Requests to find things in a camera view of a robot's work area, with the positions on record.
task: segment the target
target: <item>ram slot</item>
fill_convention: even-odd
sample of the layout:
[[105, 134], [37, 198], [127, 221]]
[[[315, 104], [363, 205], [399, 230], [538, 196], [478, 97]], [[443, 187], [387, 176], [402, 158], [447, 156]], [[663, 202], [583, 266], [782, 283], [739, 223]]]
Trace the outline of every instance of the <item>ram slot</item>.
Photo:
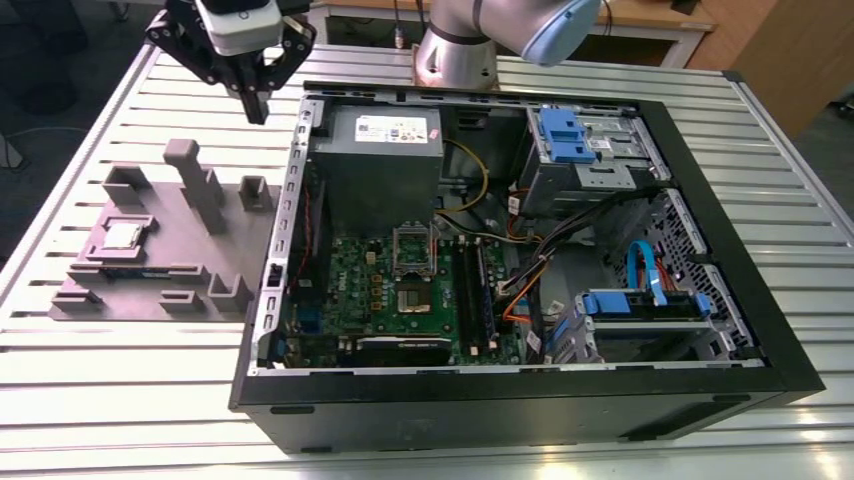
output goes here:
[[475, 245], [474, 250], [478, 259], [478, 280], [480, 283], [480, 305], [478, 313], [482, 318], [480, 323], [483, 324], [486, 346], [490, 350], [495, 350], [498, 348], [498, 343], [495, 342], [498, 335], [495, 334], [495, 316], [492, 315], [492, 289], [490, 288], [490, 274], [486, 268], [486, 257], [483, 256], [483, 246], [480, 242]]
[[480, 266], [479, 266], [479, 246], [474, 244], [466, 245], [466, 288], [468, 289], [468, 309], [471, 311], [471, 322], [474, 329], [474, 344], [480, 352], [484, 352], [490, 345], [487, 329], [483, 323], [483, 287], [480, 284]]
[[451, 253], [451, 270], [454, 273], [454, 295], [456, 298], [456, 330], [459, 332], [459, 348], [463, 353], [476, 353], [471, 351], [472, 345], [472, 312], [468, 299], [468, 289], [466, 280], [466, 244], [460, 241], [454, 245]]

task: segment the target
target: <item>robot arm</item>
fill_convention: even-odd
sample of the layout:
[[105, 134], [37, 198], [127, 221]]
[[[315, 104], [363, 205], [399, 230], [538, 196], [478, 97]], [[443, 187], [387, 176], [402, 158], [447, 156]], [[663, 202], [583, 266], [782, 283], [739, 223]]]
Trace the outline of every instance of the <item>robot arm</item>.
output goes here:
[[[289, 15], [311, 0], [167, 0], [145, 35], [199, 79], [240, 99], [249, 123], [267, 120], [267, 100], [306, 61], [316, 31]], [[281, 46], [268, 62], [264, 48]]]
[[[267, 119], [273, 90], [306, 61], [316, 31], [299, 14], [311, 0], [165, 0], [151, 41], [209, 85], [240, 99], [249, 123]], [[488, 89], [496, 80], [495, 40], [538, 65], [567, 58], [592, 27], [600, 0], [434, 0], [416, 57], [428, 86]], [[264, 49], [281, 46], [272, 61]]]
[[567, 59], [596, 22], [600, 0], [434, 0], [430, 31], [418, 51], [420, 82], [491, 88], [495, 44], [552, 66]]

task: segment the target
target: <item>aluminum slotted table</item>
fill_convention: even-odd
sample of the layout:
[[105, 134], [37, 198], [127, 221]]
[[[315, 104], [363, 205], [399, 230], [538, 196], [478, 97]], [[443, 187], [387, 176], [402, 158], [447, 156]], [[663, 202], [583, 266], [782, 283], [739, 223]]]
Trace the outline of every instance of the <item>aluminum slotted table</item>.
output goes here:
[[319, 45], [259, 127], [220, 86], [145, 46], [0, 274], [0, 472], [851, 478], [854, 228], [749, 89], [716, 72], [578, 63], [542, 69], [511, 58], [499, 71], [503, 90], [664, 102], [827, 391], [674, 442], [288, 458], [225, 408], [241, 324], [55, 322], [51, 297], [97, 221], [99, 184], [113, 164], [176, 181], [163, 146], [193, 138], [221, 183], [264, 175], [280, 184], [303, 81], [410, 84], [411, 55]]

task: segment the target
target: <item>wooden cabinet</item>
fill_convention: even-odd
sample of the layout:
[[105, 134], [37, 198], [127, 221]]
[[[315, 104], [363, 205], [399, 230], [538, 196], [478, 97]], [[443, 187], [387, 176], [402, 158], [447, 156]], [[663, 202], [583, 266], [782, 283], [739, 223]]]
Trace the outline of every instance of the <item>wooden cabinet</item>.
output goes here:
[[854, 81], [854, 1], [710, 0], [688, 68], [735, 70], [790, 137]]

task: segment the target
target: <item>open computer tower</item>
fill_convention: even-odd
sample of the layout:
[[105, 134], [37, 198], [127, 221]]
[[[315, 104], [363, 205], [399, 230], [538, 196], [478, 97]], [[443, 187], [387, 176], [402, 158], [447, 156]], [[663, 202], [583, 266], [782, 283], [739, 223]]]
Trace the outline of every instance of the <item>open computer tower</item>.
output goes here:
[[306, 92], [229, 404], [285, 452], [670, 439], [823, 389], [660, 103]]

